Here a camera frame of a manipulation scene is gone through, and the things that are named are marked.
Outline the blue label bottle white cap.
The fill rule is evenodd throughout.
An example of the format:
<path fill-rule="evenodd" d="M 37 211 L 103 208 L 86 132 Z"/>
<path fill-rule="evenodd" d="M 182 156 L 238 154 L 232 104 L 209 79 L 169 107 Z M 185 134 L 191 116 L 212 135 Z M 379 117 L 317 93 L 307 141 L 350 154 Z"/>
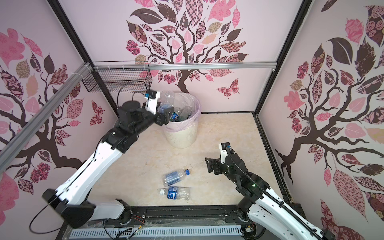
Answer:
<path fill-rule="evenodd" d="M 164 110 L 174 107 L 175 96 L 176 94 L 172 91 L 162 91 L 158 112 L 163 113 Z"/>

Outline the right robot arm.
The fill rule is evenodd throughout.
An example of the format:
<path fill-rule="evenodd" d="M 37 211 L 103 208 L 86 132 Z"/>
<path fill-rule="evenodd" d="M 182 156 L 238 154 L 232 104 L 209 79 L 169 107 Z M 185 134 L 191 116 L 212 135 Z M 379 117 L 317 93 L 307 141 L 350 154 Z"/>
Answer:
<path fill-rule="evenodd" d="M 223 174 L 236 185 L 243 196 L 238 203 L 238 216 L 244 222 L 254 222 L 281 240 L 335 240 L 330 230 L 311 224 L 258 175 L 249 172 L 238 154 L 229 153 L 218 159 L 205 158 L 209 173 Z"/>

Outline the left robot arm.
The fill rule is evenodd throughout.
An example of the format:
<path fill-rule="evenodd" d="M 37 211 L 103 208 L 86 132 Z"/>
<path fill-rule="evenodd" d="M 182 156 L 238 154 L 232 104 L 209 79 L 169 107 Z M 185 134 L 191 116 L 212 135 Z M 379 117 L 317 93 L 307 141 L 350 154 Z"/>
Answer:
<path fill-rule="evenodd" d="M 128 101 L 118 107 L 118 120 L 98 143 L 95 152 L 56 190 L 48 189 L 43 199 L 73 229 L 95 220 L 131 221 L 132 208 L 122 199 L 111 203 L 91 203 L 88 195 L 106 170 L 138 140 L 152 124 L 169 123 L 174 108 L 159 113 L 157 100 L 149 100 L 143 108 L 138 101 Z"/>

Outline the blue label bottle front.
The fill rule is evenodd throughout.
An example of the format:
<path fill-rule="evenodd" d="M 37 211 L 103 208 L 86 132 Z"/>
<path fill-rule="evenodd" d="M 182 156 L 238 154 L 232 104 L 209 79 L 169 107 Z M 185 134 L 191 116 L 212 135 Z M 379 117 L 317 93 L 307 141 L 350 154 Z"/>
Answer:
<path fill-rule="evenodd" d="M 170 200 L 185 200 L 190 199 L 190 189 L 182 187 L 168 187 L 160 189 L 160 195 L 166 196 Z"/>

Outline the clear bottle blue cap crushed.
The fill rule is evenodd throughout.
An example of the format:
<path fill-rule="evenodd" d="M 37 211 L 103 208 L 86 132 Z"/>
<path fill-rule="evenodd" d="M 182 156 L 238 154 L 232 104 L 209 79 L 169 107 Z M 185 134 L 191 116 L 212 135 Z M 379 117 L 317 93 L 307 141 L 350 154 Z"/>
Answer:
<path fill-rule="evenodd" d="M 184 107 L 182 113 L 180 114 L 179 121 L 182 122 L 187 120 L 192 113 L 193 113 L 192 107 L 190 106 Z"/>

